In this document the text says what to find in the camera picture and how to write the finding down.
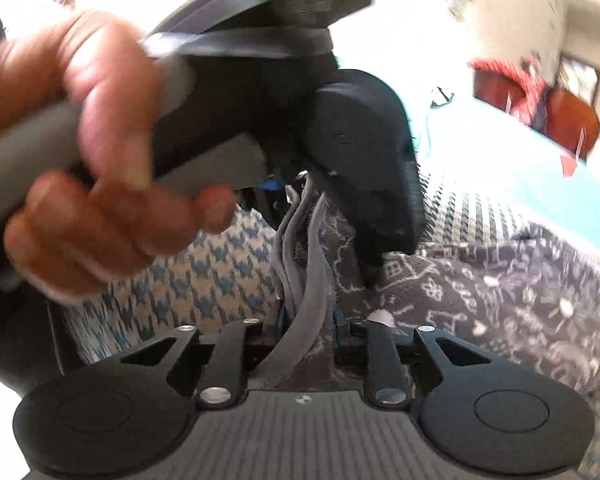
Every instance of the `finger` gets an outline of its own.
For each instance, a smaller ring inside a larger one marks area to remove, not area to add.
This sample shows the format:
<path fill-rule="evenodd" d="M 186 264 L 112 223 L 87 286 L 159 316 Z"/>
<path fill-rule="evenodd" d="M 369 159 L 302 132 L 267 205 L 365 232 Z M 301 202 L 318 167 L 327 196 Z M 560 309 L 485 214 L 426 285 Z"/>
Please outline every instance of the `finger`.
<path fill-rule="evenodd" d="M 9 221 L 4 232 L 4 249 L 25 279 L 59 303 L 79 303 L 107 288 L 84 267 L 46 243 L 23 212 Z"/>
<path fill-rule="evenodd" d="M 99 182 L 91 192 L 102 211 L 125 227 L 147 254 L 171 256 L 188 246 L 199 230 L 226 229 L 235 214 L 235 196 L 224 186 L 209 186 L 192 202 L 159 186 L 130 192 Z"/>
<path fill-rule="evenodd" d="M 84 12 L 0 44 L 0 133 L 63 91 L 84 102 L 78 137 L 95 176 L 133 189 L 151 181 L 150 132 L 162 85 L 138 31 Z"/>
<path fill-rule="evenodd" d="M 65 173 L 40 176 L 25 204 L 24 215 L 44 240 L 104 282 L 124 279 L 151 263 L 115 222 L 89 202 L 87 190 Z"/>
<path fill-rule="evenodd" d="M 138 39 L 121 22 L 84 14 L 60 53 L 69 59 L 64 86 L 84 103 L 78 130 L 84 160 L 96 177 L 131 189 L 151 184 L 151 131 L 162 88 Z"/>

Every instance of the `black mechanism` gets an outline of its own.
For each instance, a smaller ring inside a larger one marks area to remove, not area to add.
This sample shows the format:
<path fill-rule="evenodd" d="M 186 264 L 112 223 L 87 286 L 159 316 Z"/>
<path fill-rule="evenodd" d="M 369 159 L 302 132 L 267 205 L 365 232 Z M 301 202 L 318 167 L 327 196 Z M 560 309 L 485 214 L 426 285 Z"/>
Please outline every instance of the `black mechanism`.
<path fill-rule="evenodd" d="M 309 170 L 346 215 L 367 285 L 382 253 L 412 253 L 424 228 L 400 99 L 331 52 L 328 26 L 370 3 L 192 0 L 154 30 L 196 75 L 156 125 L 157 177 L 250 134 L 269 176 Z M 0 290 L 0 330 L 21 294 Z M 575 478 L 594 421 L 563 384 L 432 327 L 396 335 L 336 309 L 333 334 L 334 362 L 362 374 L 360 391 L 250 390 L 280 338 L 255 321 L 213 337 L 179 327 L 46 383 L 14 417 L 30 478 Z"/>
<path fill-rule="evenodd" d="M 594 420 L 579 394 L 448 333 L 339 320 L 334 336 L 334 358 L 362 374 L 362 392 L 250 390 L 274 333 L 256 320 L 211 337 L 183 326 L 35 389 L 16 410 L 16 439 L 34 470 L 66 480 L 264 478 L 258 468 L 275 463 L 271 478 L 308 465 L 320 476 L 341 466 L 327 475 L 338 479 L 358 478 L 352 468 L 376 469 L 365 477 L 378 480 L 550 478 L 576 469 L 590 443 Z"/>

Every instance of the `blue patterned cushion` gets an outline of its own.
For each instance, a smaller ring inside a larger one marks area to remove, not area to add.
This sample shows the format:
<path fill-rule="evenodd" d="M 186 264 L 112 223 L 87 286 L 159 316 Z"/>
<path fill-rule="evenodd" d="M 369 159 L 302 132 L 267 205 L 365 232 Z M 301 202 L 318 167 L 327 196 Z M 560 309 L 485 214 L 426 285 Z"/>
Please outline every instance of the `blue patterned cushion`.
<path fill-rule="evenodd" d="M 112 283 L 102 297 L 66 307 L 81 357 L 93 363 L 185 323 L 214 333 L 239 318 L 274 322 L 274 236 L 258 212 L 238 210 L 222 234 L 200 234 L 177 256 Z"/>

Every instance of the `metal bolt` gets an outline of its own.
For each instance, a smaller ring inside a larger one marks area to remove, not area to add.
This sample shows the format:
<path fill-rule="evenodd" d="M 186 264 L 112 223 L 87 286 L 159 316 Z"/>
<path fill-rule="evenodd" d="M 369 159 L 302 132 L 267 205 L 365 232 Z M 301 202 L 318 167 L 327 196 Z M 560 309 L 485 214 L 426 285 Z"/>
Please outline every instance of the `metal bolt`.
<path fill-rule="evenodd" d="M 221 404 L 231 399 L 231 392 L 223 386 L 210 386 L 200 392 L 200 399 L 207 404 Z"/>
<path fill-rule="evenodd" d="M 407 393 L 399 388 L 382 388 L 376 391 L 374 397 L 382 404 L 400 404 L 407 399 Z"/>

